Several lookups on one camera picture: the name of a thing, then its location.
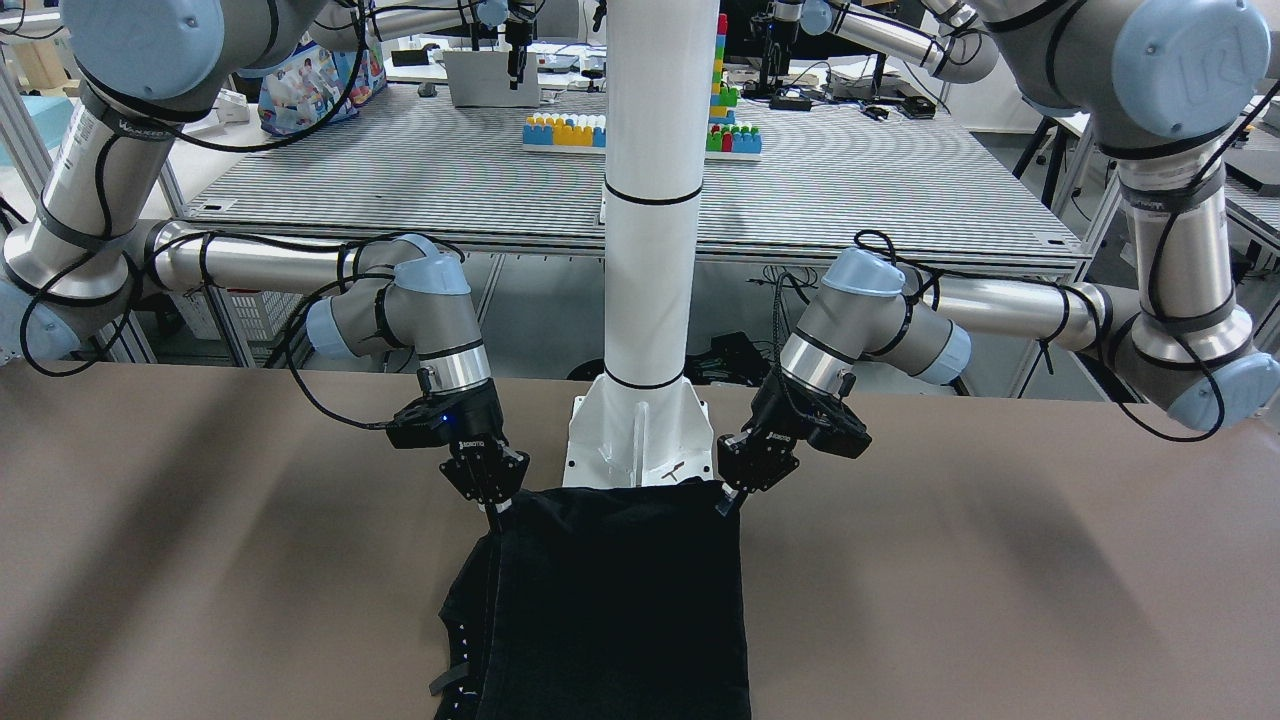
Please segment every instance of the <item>black garment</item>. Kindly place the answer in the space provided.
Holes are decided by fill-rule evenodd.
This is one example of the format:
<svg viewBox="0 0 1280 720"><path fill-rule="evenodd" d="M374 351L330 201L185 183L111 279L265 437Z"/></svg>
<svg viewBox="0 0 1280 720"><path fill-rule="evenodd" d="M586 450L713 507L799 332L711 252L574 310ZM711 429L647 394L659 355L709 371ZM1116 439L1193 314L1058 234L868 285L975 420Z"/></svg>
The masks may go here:
<svg viewBox="0 0 1280 720"><path fill-rule="evenodd" d="M722 497L516 496L440 610L454 669L436 720L749 719L739 516Z"/></svg>

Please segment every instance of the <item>white plastic basket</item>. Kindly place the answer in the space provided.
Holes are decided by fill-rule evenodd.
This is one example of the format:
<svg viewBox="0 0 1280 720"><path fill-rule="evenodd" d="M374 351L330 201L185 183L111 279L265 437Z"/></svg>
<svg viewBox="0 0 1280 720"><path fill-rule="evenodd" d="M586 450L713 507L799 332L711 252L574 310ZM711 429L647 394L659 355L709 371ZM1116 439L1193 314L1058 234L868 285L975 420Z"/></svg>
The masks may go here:
<svg viewBox="0 0 1280 720"><path fill-rule="evenodd" d="M218 324L214 323L214 314L209 310L209 301L205 293L193 292L187 295L172 295L173 304L178 306L182 319L187 320L187 327L198 340L219 340ZM228 290L227 297L232 309L239 319L246 340L255 342L269 342L275 340L284 328L289 313L302 300L300 295L287 292L252 292L241 290Z"/></svg>

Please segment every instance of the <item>teal box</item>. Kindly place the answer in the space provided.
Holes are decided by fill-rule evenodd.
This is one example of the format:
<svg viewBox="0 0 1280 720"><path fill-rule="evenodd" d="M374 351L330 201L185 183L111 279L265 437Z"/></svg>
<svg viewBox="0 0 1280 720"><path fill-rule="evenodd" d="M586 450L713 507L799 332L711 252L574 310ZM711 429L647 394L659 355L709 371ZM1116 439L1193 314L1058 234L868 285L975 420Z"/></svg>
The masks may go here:
<svg viewBox="0 0 1280 720"><path fill-rule="evenodd" d="M24 95L22 102L31 113L31 119L36 120L36 129L40 131L40 138L45 141L45 147L52 150L61 145L63 136L67 135L67 126L72 122L72 111L74 110L72 101L61 96L28 97ZM0 165L12 164L13 159L0 143Z"/></svg>

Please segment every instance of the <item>white column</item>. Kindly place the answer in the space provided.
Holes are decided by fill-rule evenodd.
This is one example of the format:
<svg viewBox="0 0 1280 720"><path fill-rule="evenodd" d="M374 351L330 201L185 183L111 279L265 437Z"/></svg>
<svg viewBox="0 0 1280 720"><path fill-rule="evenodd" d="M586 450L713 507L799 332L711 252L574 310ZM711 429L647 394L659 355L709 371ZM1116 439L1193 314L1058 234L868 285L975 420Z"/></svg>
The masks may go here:
<svg viewBox="0 0 1280 720"><path fill-rule="evenodd" d="M712 430L681 377L718 4L609 5L604 364L570 425L564 482L708 478Z"/></svg>

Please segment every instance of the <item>white pole base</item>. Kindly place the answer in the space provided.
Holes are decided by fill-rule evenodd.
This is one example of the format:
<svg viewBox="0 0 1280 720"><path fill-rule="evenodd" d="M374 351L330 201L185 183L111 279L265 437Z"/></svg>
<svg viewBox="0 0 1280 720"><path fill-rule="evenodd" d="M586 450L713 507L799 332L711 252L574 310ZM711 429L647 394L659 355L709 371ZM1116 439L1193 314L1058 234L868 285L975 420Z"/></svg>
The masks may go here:
<svg viewBox="0 0 1280 720"><path fill-rule="evenodd" d="M707 405L686 378L632 389L600 375L573 402L563 486L613 489L710 479L714 441Z"/></svg>

